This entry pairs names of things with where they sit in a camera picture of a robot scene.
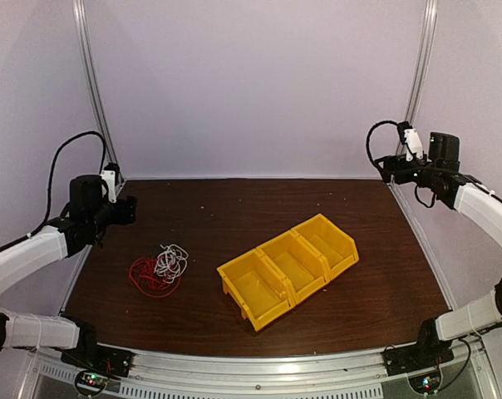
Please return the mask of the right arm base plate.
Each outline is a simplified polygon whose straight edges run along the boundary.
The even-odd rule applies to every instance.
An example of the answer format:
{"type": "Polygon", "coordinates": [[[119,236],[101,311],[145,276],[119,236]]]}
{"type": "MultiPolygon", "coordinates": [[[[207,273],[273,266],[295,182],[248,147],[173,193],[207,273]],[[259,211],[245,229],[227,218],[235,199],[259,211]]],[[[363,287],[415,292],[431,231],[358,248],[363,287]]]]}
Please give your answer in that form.
{"type": "Polygon", "coordinates": [[[454,353],[449,348],[423,352],[416,344],[386,347],[381,355],[389,377],[436,367],[454,359],[454,353]]]}

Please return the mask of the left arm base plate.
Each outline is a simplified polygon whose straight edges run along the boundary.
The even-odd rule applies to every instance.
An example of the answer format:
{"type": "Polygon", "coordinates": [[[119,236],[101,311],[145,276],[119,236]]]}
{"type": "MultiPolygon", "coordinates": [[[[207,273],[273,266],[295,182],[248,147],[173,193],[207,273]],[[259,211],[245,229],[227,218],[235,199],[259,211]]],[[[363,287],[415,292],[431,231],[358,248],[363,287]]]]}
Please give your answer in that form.
{"type": "Polygon", "coordinates": [[[89,358],[76,349],[58,349],[61,361],[75,367],[97,372],[111,379],[128,377],[134,354],[114,347],[98,346],[96,354],[89,358]]]}

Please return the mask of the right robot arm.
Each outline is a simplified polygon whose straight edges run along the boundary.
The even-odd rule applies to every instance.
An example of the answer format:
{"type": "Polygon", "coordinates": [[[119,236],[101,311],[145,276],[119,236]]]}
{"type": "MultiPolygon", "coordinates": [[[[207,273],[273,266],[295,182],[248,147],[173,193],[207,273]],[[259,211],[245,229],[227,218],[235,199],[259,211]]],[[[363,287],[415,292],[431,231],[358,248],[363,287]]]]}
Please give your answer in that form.
{"type": "MultiPolygon", "coordinates": [[[[460,139],[433,132],[428,151],[423,151],[416,130],[408,123],[399,124],[397,132],[406,153],[374,161],[384,182],[414,183],[416,188],[427,188],[432,192],[429,208],[441,201],[475,223],[502,248],[502,199],[474,176],[460,173],[460,139]]],[[[419,367],[428,367],[454,339],[500,326],[502,277],[490,293],[424,322],[411,349],[411,360],[419,367]]]]}

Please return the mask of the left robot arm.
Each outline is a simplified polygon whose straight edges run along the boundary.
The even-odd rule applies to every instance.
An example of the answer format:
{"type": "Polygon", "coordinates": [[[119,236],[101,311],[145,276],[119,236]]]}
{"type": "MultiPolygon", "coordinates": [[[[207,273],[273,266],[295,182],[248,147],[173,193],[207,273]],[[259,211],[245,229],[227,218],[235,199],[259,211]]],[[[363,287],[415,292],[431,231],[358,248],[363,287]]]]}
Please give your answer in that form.
{"type": "MultiPolygon", "coordinates": [[[[112,225],[133,224],[138,200],[118,197],[115,174],[73,179],[69,200],[56,218],[0,248],[0,297],[10,287],[50,264],[72,257],[101,242],[112,225]]],[[[49,347],[71,351],[87,369],[105,360],[92,325],[71,318],[15,313],[0,308],[0,351],[4,348],[49,347]]]]}

